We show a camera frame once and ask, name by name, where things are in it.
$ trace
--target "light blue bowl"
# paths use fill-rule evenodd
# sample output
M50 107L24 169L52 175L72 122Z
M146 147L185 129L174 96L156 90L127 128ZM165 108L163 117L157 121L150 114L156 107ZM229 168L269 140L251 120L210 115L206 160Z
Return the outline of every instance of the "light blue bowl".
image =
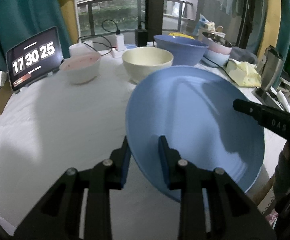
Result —
M203 42L178 36L155 35L157 47L171 52L173 65L195 66L208 48Z

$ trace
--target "screw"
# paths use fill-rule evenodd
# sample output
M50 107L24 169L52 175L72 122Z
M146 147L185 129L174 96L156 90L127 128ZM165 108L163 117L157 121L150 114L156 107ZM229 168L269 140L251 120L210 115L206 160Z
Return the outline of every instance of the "screw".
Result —
M188 161L186 161L184 159L180 159L180 160L178 160L177 164L178 164L178 166L185 167L188 164Z
M223 175L225 173L225 171L222 169L222 168L216 168L215 169L215 172L218 174L218 175Z
M104 166L112 166L113 161L111 159L106 159L103 161Z
M69 168L69 169L67 169L67 171L66 171L66 174L68 175L68 176L73 176L73 175L75 175L76 174L76 169L75 168Z

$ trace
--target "teal curtain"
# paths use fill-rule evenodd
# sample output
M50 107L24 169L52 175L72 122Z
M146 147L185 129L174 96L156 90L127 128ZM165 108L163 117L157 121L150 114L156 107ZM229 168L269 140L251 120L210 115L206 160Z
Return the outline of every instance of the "teal curtain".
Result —
M290 44L290 0L282 0L281 5L281 22L278 32L276 49L283 56L284 62L287 57ZM273 87L277 89L279 86L279 77L275 81Z
M0 0L0 69L6 71L6 52L50 27L57 26L64 58L72 44L58 0Z

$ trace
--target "black cable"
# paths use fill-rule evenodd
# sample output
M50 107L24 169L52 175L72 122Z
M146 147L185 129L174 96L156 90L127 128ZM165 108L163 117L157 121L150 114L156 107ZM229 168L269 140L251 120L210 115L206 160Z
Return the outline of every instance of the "black cable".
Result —
M108 45L106 45L106 44L104 44L104 43L101 43L101 42L94 42L94 41L93 41L93 44L102 44L102 45L104 45L104 46L107 47L107 48L113 49L112 47L110 47L110 46L108 46Z
M141 30L142 29L142 23L144 23L144 27L146 26L146 23L143 21L140 21L140 24L138 25L138 29Z
M102 38L106 39L106 41L108 41L109 46L108 46L108 45L105 45L104 43L101 43L101 42L93 42L93 43L96 43L96 44L102 44L102 45L104 45L105 47L110 48L110 51L107 52L107 53L105 53L105 54L103 54L102 56L105 56L105 55L107 55L107 54L109 54L109 53L112 52L112 50L113 50L113 45L112 45L112 43L109 41L109 39L107 39L107 38L106 38L105 36L103 36L103 35L97 35L97 34L95 34L95 35L85 35L85 36L81 36L81 37L78 37L78 39L77 39L77 43L79 43L79 40L80 40L80 39L82 39L82 38L87 38L87 37L89 37L89 38L91 38L91 37L102 37ZM83 42L83 41L82 41L82 43L84 43L84 44L87 45L88 47L90 47L90 48L92 48L93 50L95 50L96 52L98 52L96 49L94 49L92 46L88 45L87 43L85 43L85 42Z
M95 50L96 52L98 52L96 49L94 49L91 45L87 44L86 42L83 42L83 41L82 41L82 43L84 43L84 44L87 45L88 47L90 47L90 48L92 48L93 50ZM110 50L109 52L107 52L107 53L105 53L105 54L103 54L103 55L101 54L101 55L102 55L102 56L105 56L105 55L111 53L112 50L113 50L113 48L111 48L111 50Z
M116 29L117 29L116 32L111 32L111 31L106 30L106 29L104 28L104 22L107 22L107 21L113 22L113 23L116 25ZM105 30L106 32L109 32L109 33L115 33L116 35L121 34L121 31L119 30L117 23L114 22L114 21L111 20L111 19L106 19L106 20L104 20L104 21L102 22L102 28L103 28L103 30Z
M86 38L86 37L89 37L89 38L92 38L92 37L102 37L102 38L106 39L106 41L109 43L109 45L110 45L111 48L113 47L113 45L112 45L112 43L109 41L109 39L107 39L107 38L106 38L105 36L103 36L103 35L98 35L98 34L95 34L95 35L85 35L85 36L78 37L78 39L77 39L77 43L79 43L79 40L80 40L81 38Z
M218 65L217 63L215 63L214 61L210 60L209 58L207 58L205 56L203 56L203 57L206 58L207 60L209 60L210 62L212 62L213 64L215 64L216 66L218 66L219 68L221 68L226 73L226 75L230 78L230 80L232 80L236 84L236 82L229 76L229 74L226 72L226 70L222 66Z

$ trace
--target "pink bowl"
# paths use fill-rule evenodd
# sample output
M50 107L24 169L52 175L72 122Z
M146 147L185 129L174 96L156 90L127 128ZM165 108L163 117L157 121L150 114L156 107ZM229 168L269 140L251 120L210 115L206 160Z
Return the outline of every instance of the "pink bowl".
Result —
M72 84L82 84L92 80L99 74L101 54L90 52L82 56L66 59L60 65L60 71L65 73Z
M202 42L209 45L209 50L223 55L229 55L232 51L232 45L221 36L212 33L203 33Z

